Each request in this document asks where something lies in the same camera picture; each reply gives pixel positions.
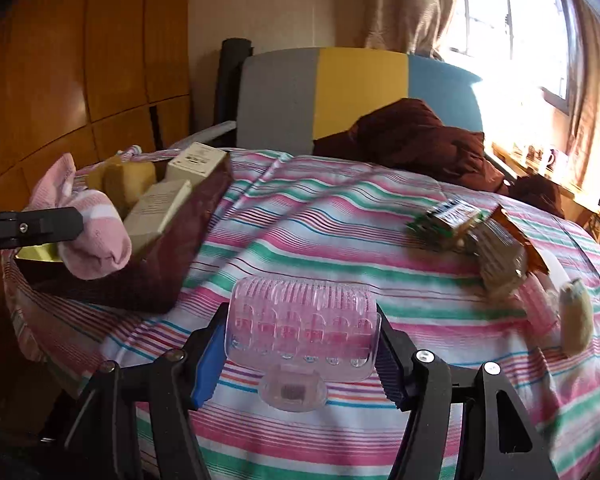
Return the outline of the wooden desk by window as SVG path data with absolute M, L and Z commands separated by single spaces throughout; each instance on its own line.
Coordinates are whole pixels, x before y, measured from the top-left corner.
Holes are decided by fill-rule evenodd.
M 517 177 L 540 174 L 546 177 L 547 180 L 554 182 L 560 189 L 560 194 L 562 194 L 562 208 L 564 208 L 566 217 L 576 218 L 578 214 L 598 214 L 600 212 L 600 205 L 597 200 L 586 195 L 567 178 L 563 178 L 560 174 L 548 169 L 542 162 L 536 160 L 532 162 L 526 159 L 524 155 L 509 153 L 495 142 L 491 143 L 490 148 L 486 150 L 486 154 L 499 160 Z

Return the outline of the dark red jacket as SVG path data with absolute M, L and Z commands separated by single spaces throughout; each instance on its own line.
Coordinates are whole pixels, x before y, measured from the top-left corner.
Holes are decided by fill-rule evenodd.
M 419 99 L 403 98 L 358 118 L 348 130 L 316 140 L 313 154 L 423 174 L 564 216 L 555 183 L 537 174 L 507 177 L 486 158 L 483 132 L 445 125 Z

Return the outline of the orange snack packet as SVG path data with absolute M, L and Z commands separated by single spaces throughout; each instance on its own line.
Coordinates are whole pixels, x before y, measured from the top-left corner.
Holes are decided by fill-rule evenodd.
M 541 257 L 538 250 L 533 246 L 528 236 L 516 226 L 516 224 L 510 220 L 508 213 L 504 210 L 502 205 L 496 206 L 494 211 L 491 212 L 490 220 L 498 222 L 504 230 L 513 237 L 518 243 L 524 248 L 524 253 L 527 257 L 527 271 L 528 272 L 540 272 L 545 275 L 549 274 L 548 266 Z

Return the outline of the pink mug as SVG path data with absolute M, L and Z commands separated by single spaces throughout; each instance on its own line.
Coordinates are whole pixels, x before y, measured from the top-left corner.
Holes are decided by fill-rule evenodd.
M 564 170 L 569 165 L 569 156 L 558 150 L 557 148 L 552 148 L 550 150 L 550 154 L 548 155 L 546 169 L 550 171 L 560 171 Z

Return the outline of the grey yellow blue chair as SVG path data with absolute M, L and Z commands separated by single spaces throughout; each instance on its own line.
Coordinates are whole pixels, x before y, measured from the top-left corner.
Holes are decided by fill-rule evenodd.
M 230 78 L 236 116 L 178 141 L 310 154 L 317 139 L 402 98 L 424 101 L 447 126 L 483 128 L 479 77 L 418 55 L 357 48 L 299 48 L 246 58 Z

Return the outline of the beige curtain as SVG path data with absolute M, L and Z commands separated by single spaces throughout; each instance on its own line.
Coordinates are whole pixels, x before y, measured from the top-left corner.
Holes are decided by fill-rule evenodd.
M 456 0 L 367 0 L 364 46 L 440 58 Z

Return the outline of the pink sock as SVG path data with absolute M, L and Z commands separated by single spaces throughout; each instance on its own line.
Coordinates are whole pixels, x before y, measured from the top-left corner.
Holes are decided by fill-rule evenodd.
M 59 242 L 67 269 L 81 280 L 97 280 L 123 269 L 132 256 L 132 242 L 108 196 L 97 190 L 73 191 L 76 165 L 66 153 L 35 185 L 27 210 L 73 207 L 82 216 L 83 231 Z

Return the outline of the yellow striped sock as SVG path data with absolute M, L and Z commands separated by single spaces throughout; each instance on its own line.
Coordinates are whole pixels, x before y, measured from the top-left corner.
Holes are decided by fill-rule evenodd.
M 591 297 L 580 278 L 562 286 L 558 306 L 562 351 L 578 356 L 588 348 L 594 332 Z

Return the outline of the wooden wardrobe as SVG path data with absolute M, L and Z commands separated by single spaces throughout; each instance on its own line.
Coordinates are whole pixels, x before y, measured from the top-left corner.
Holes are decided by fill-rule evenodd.
M 16 0 L 0 21 L 0 200 L 189 133 L 188 0 Z

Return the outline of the green white medicine box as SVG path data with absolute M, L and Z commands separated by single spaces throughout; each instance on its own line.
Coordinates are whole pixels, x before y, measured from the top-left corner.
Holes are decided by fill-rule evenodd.
M 426 212 L 417 216 L 414 220 L 407 223 L 407 227 L 425 242 L 431 243 L 434 247 L 440 249 L 463 250 L 465 248 L 465 238 L 467 233 L 478 223 L 483 222 L 486 215 L 482 211 L 482 219 L 472 222 L 470 226 L 465 226 L 456 232 L 441 229 L 433 224 L 427 217 Z

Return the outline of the barcode small box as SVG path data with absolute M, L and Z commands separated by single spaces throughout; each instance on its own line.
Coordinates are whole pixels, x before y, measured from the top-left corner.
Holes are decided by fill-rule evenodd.
M 456 232 L 481 220 L 482 211 L 464 200 L 452 198 L 428 210 L 426 217 L 439 228 Z

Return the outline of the white herbal plaster box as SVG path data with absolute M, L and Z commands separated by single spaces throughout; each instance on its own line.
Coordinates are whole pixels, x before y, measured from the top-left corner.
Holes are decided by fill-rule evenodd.
M 123 222 L 133 256 L 141 254 L 163 234 L 192 191 L 189 180 L 163 180 L 140 198 Z

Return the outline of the pink plastic hair roller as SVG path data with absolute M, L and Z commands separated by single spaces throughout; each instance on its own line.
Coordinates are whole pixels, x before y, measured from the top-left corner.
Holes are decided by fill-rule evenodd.
M 330 382 L 370 377 L 380 326 L 375 296 L 363 286 L 252 276 L 230 294 L 225 353 L 262 374 L 266 404 L 309 412 L 325 405 Z

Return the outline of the cream tall box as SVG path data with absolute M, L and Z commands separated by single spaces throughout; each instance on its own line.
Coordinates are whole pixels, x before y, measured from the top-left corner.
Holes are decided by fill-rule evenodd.
M 194 142 L 166 165 L 166 181 L 186 180 L 194 188 L 226 159 L 227 152 Z

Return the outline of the dark red storage box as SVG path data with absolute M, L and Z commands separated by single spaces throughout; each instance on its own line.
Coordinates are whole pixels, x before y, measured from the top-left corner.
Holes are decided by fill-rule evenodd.
M 15 265 L 36 292 L 133 312 L 166 313 L 178 301 L 212 214 L 232 182 L 230 155 L 224 153 L 219 166 L 193 189 L 163 234 L 106 278 L 80 280 L 60 262 L 17 258 Z

